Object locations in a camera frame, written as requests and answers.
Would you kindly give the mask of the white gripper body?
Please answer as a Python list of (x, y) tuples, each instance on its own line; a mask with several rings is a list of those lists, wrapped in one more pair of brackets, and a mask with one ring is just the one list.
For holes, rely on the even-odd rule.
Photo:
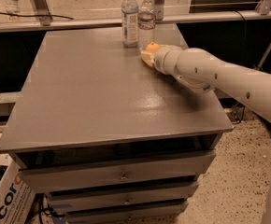
[(165, 75), (175, 76), (178, 56), (182, 48), (177, 46), (164, 46), (154, 54), (154, 67), (157, 71)]

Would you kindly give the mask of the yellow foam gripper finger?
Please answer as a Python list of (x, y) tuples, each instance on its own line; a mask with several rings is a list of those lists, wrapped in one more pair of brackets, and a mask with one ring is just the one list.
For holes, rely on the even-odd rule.
[(150, 51), (141, 51), (142, 61), (149, 67), (154, 67), (154, 53)]

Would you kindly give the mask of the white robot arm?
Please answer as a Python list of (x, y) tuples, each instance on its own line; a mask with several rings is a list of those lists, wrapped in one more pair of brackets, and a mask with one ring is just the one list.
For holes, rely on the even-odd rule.
[(271, 224), (271, 75), (202, 49), (161, 45), (141, 56), (191, 90), (215, 87), (248, 109), (221, 137), (218, 156), (199, 178), (202, 187), (177, 224)]

